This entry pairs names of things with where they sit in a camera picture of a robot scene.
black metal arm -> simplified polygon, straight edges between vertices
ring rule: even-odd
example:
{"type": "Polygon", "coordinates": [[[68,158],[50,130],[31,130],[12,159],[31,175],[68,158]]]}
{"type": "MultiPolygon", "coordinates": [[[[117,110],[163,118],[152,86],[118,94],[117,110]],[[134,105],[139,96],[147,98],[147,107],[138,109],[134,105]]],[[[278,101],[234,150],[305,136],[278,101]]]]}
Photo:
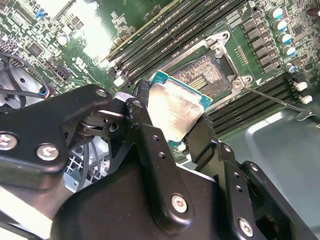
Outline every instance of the black metal arm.
{"type": "Polygon", "coordinates": [[[33,207],[41,199],[52,206],[36,208],[53,220],[52,240],[316,239],[263,171],[252,162],[239,164],[218,141],[205,115],[186,141],[198,171],[214,180],[177,167],[162,131],[152,125],[146,91],[145,85],[137,89],[141,100],[112,99],[87,85],[0,115],[1,188],[33,207]],[[108,141],[114,173],[62,206],[53,203],[63,191],[69,149],[94,136],[108,141]]]}

black cable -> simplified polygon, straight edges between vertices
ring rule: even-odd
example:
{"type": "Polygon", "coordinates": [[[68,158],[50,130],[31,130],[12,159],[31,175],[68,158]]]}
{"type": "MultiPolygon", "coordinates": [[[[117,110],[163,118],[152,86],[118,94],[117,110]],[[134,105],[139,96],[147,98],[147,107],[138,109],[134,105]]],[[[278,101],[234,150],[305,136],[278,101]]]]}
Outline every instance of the black cable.
{"type": "Polygon", "coordinates": [[[10,53],[6,53],[6,52],[0,52],[0,58],[4,58],[4,57],[7,57],[7,58],[12,58],[12,59],[16,59],[18,60],[19,62],[21,62],[22,64],[26,65],[28,68],[30,68],[39,78],[39,80],[42,82],[45,90],[47,91],[47,93],[50,92],[50,89],[47,85],[47,83],[45,82],[44,78],[41,76],[41,74],[35,69],[34,66],[32,66],[29,62],[27,62],[26,60],[24,60],[23,58],[17,56],[17,55],[13,55],[13,54],[10,54],[10,53]]]}
{"type": "Polygon", "coordinates": [[[99,156],[98,156],[98,152],[97,152],[97,148],[96,148],[96,145],[95,145],[95,143],[94,143],[94,141],[91,141],[91,146],[92,146],[92,149],[93,149],[93,153],[94,153],[94,157],[95,157],[95,160],[97,161],[97,171],[95,172],[95,173],[93,173],[93,174],[90,174],[92,177],[96,177],[99,173],[100,173],[100,171],[101,171],[101,160],[100,160],[100,158],[99,158],[99,156]]]}
{"type": "Polygon", "coordinates": [[[82,173],[81,173],[81,180],[79,182],[78,188],[76,191],[80,191],[84,188],[87,175],[89,172],[89,144],[83,145],[83,162],[82,162],[82,173]]]}
{"type": "MultiPolygon", "coordinates": [[[[7,68],[7,71],[5,73],[6,73],[6,76],[7,76],[8,80],[9,80],[11,86],[13,87],[13,89],[15,91],[22,92],[22,89],[21,89],[20,85],[15,80],[15,77],[12,74],[12,71],[10,69],[10,61],[9,61],[9,59],[6,59],[6,60],[5,59],[6,59],[5,57],[2,59],[3,60],[3,66],[4,66],[4,68],[7,68]]],[[[27,99],[23,95],[18,95],[18,98],[19,98],[19,102],[20,102],[20,109],[23,109],[27,104],[27,99]]]]}
{"type": "Polygon", "coordinates": [[[16,91],[16,90],[9,90],[9,89],[1,89],[0,94],[7,94],[7,95],[18,95],[18,96],[25,96],[37,99],[45,99],[44,96],[41,96],[38,93],[31,92],[31,91],[16,91]]]}
{"type": "Polygon", "coordinates": [[[0,71],[0,77],[2,76],[2,74],[4,74],[6,71],[8,71],[9,69],[9,65],[5,64],[5,62],[3,62],[3,69],[0,71]]]}

black plastic bracket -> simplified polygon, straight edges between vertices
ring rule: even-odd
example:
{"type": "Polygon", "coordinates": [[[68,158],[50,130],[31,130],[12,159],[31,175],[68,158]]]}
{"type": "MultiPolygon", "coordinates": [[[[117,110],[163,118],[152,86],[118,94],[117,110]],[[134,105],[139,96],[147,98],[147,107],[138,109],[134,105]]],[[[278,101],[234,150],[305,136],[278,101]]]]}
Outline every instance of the black plastic bracket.
{"type": "Polygon", "coordinates": [[[193,221],[195,210],[187,188],[161,129],[152,125],[146,106],[134,98],[126,101],[128,137],[139,155],[146,192],[155,222],[170,235],[184,231],[193,221]],[[177,211],[173,196],[182,197],[185,212],[177,211]]]}
{"type": "Polygon", "coordinates": [[[263,170],[251,161],[241,165],[245,172],[252,195],[259,198],[254,204],[254,215],[268,239],[317,240],[306,223],[296,213],[284,196],[266,176],[263,170]],[[266,226],[273,224],[272,230],[266,226]]]}
{"type": "Polygon", "coordinates": [[[0,134],[18,143],[0,150],[0,183],[31,189],[58,184],[67,164],[68,145],[79,122],[90,112],[104,109],[112,96],[97,85],[87,85],[19,111],[0,116],[0,134]],[[58,149],[54,160],[42,160],[36,150],[50,144],[58,149]]]}

ram slot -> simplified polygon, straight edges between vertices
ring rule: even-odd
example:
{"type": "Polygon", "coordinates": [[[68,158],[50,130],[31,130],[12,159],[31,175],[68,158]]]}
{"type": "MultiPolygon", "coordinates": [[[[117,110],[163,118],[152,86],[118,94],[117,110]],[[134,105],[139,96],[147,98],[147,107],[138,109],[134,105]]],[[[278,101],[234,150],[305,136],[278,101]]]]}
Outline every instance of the ram slot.
{"type": "Polygon", "coordinates": [[[149,72],[150,69],[155,68],[161,64],[166,56],[172,56],[181,46],[188,45],[191,42],[197,42],[199,38],[204,38],[207,28],[214,25],[221,18],[227,16],[229,13],[243,5],[247,0],[235,0],[231,3],[223,2],[217,8],[207,14],[201,22],[197,22],[191,28],[181,33],[177,38],[173,39],[167,46],[162,48],[156,54],[151,55],[148,59],[144,60],[145,64],[139,64],[135,68],[128,71],[127,79],[129,82],[135,81],[149,72]]]}

screw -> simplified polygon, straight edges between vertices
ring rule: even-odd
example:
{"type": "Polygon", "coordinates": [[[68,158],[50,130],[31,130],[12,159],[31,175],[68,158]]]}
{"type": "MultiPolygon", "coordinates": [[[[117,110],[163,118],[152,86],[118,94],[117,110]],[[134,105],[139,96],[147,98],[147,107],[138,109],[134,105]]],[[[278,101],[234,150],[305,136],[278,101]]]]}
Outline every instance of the screw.
{"type": "Polygon", "coordinates": [[[239,80],[235,80],[232,85],[235,89],[239,89],[241,87],[241,82],[239,80]]]}
{"type": "Polygon", "coordinates": [[[0,150],[7,151],[13,149],[17,146],[18,140],[15,136],[11,134],[1,134],[0,135],[0,150]]]}
{"type": "Polygon", "coordinates": [[[98,89],[95,91],[96,94],[98,94],[100,97],[105,98],[107,96],[107,93],[104,90],[98,89]]]}
{"type": "Polygon", "coordinates": [[[224,149],[227,151],[227,152],[231,152],[232,150],[230,149],[230,147],[228,147],[227,145],[224,145],[224,149]]]}
{"type": "Polygon", "coordinates": [[[186,200],[182,196],[173,195],[171,198],[171,203],[174,209],[179,213],[185,213],[187,211],[187,203],[186,200]]]}
{"type": "Polygon", "coordinates": [[[59,156],[59,150],[51,144],[45,144],[38,147],[36,155],[44,161],[52,161],[59,156]]]}
{"type": "Polygon", "coordinates": [[[140,101],[138,101],[138,100],[134,100],[134,101],[133,101],[133,104],[136,105],[136,106],[139,107],[139,108],[142,108],[142,107],[143,107],[142,103],[141,103],[140,101]]]}
{"type": "Polygon", "coordinates": [[[254,165],[253,163],[250,163],[250,166],[253,170],[255,170],[256,172],[258,172],[258,168],[256,165],[254,165]]]}
{"type": "Polygon", "coordinates": [[[254,230],[252,229],[250,224],[247,222],[247,220],[240,218],[238,220],[238,223],[245,235],[247,235],[250,238],[254,235],[254,230]]]}

